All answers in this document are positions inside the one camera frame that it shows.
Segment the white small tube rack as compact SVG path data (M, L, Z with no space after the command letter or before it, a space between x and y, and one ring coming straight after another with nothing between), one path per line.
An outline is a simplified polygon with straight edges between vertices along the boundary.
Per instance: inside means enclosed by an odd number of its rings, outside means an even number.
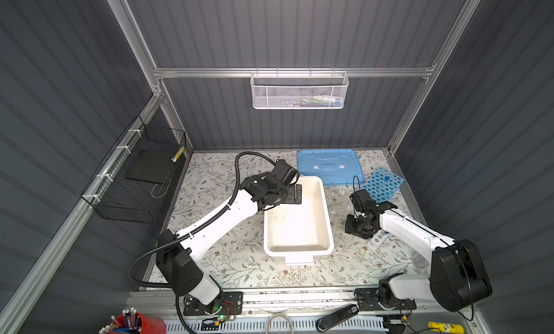
M365 246L372 251L378 252L382 245L388 240L389 235L389 232L379 230L366 241Z

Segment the white plastic storage bin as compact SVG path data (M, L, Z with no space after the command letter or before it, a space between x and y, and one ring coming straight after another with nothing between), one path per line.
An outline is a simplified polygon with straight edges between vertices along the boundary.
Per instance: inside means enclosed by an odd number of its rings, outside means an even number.
M279 205L293 207L291 219L279 224L274 221L274 209L264 213L265 253L287 266L312 265L335 247L323 181L302 176L298 184L302 185L302 203Z

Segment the clear plastic measuring cup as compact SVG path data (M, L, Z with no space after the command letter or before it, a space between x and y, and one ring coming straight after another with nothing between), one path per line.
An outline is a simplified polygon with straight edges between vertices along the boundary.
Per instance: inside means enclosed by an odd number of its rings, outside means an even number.
M430 262L419 253L412 255L411 262L417 269L427 269L430 266Z

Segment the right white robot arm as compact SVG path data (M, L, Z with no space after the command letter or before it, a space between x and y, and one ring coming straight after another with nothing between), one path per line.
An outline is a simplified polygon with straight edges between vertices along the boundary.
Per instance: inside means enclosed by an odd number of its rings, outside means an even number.
M393 236L417 253L428 273L397 273L379 281L377 301L384 309L398 309L405 300L435 301L445 310L459 312L492 295L493 287L477 246L470 240L442 235L405 215L399 208L376 202L365 189L354 191L353 214L346 233L360 237L372 250Z

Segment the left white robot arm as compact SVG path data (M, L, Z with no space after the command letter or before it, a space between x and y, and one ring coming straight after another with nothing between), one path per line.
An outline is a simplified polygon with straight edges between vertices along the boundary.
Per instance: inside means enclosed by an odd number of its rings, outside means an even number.
M242 179L239 162L245 156L266 160L273 169ZM287 161L273 161L259 152L239 153L234 167L235 185L229 199L191 226L175 234L170 230L163 232L156 247L131 262L126 272L131 283L146 288L171 289L177 298L188 296L196 299L210 314L219 311L224 303L224 291L201 270L197 262L238 224L258 212L284 204L287 196L295 195L300 180L300 172ZM153 255L165 277L164 283L145 282L134 275L135 267Z

